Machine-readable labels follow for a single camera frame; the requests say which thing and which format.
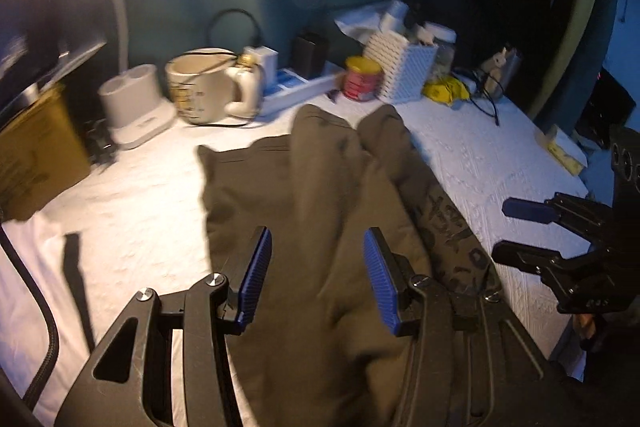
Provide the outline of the olive brown printed garment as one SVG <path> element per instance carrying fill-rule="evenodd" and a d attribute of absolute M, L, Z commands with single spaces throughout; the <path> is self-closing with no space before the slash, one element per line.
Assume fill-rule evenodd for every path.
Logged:
<path fill-rule="evenodd" d="M 230 340 L 262 426 L 386 426 L 409 343 L 383 324 L 363 236 L 450 291 L 499 289 L 485 248 L 424 161 L 392 106 L 349 124 L 306 105 L 288 134 L 241 150 L 198 149 L 213 268 L 227 271 L 258 227 L 272 257 L 255 320 Z"/>

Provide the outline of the yellow snack packet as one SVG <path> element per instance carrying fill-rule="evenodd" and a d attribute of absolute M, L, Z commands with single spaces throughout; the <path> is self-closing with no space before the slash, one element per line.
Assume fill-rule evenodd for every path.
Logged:
<path fill-rule="evenodd" d="M 422 89 L 422 94 L 433 102 L 447 106 L 454 106 L 457 102 L 469 101 L 471 98 L 471 93 L 465 83 L 454 76 L 427 81 Z"/>

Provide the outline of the white perforated plastic basket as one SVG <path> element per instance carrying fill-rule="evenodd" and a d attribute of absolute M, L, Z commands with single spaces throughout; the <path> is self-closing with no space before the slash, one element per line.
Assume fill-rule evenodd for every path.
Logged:
<path fill-rule="evenodd" d="M 368 40 L 363 56 L 382 67 L 378 99 L 388 104 L 420 100 L 438 46 L 411 43 L 393 31 L 377 31 Z"/>

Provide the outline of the clear jar white lid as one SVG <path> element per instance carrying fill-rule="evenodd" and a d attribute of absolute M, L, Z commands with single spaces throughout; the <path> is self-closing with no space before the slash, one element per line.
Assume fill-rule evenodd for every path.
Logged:
<path fill-rule="evenodd" d="M 434 45 L 437 46 L 430 79 L 447 76 L 456 54 L 457 33 L 451 28 L 436 23 L 425 23 L 424 29 L 433 36 Z"/>

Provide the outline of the red tin can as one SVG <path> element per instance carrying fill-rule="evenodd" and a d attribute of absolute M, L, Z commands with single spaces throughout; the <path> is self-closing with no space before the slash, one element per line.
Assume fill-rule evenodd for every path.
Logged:
<path fill-rule="evenodd" d="M 383 77 L 382 66 L 361 55 L 347 57 L 345 66 L 342 91 L 346 98 L 357 102 L 373 100 Z"/>

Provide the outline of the cardboard box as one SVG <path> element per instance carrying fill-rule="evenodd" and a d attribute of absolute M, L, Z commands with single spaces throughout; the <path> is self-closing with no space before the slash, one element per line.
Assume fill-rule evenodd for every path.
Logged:
<path fill-rule="evenodd" d="M 1 130 L 1 214 L 25 221 L 91 172 L 60 88 L 46 92 Z"/>

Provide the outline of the white power strip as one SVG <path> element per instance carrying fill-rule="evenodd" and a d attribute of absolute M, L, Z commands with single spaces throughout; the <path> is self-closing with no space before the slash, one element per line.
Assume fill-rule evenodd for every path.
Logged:
<path fill-rule="evenodd" d="M 276 81 L 264 89 L 259 116 L 267 117 L 280 113 L 310 98 L 333 91 L 343 74 L 344 69 L 330 62 L 326 62 L 322 73 L 312 79 L 299 76 L 292 69 L 279 69 Z"/>

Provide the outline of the black power adapter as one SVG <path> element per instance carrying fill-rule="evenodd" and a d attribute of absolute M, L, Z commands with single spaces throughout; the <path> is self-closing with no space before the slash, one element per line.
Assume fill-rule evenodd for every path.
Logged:
<path fill-rule="evenodd" d="M 329 40 L 311 31 L 298 34 L 292 42 L 290 66 L 305 79 L 314 79 L 322 73 L 329 52 Z"/>

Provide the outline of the cream electric kettle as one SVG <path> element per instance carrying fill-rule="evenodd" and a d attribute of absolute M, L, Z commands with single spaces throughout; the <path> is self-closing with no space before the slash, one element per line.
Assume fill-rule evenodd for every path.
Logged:
<path fill-rule="evenodd" d="M 221 48 L 188 51 L 165 65 L 178 115 L 200 127 L 243 127 L 262 108 L 264 70 L 250 54 Z"/>

